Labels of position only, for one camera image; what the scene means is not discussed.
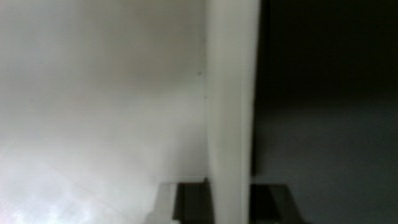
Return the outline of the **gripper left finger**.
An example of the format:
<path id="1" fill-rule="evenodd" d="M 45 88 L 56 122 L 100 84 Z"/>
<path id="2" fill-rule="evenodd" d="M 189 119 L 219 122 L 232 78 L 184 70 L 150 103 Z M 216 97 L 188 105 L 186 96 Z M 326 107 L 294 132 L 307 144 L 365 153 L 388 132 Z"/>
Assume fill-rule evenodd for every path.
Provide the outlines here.
<path id="1" fill-rule="evenodd" d="M 209 187 L 203 182 L 159 184 L 143 224 L 209 224 Z"/>

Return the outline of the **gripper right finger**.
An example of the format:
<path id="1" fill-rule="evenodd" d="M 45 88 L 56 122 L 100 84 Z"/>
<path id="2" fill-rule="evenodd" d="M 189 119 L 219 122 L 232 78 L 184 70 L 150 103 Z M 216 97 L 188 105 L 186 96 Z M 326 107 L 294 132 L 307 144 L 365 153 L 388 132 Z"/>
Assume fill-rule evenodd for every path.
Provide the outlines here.
<path id="1" fill-rule="evenodd" d="M 310 224 L 282 184 L 250 185 L 250 224 Z"/>

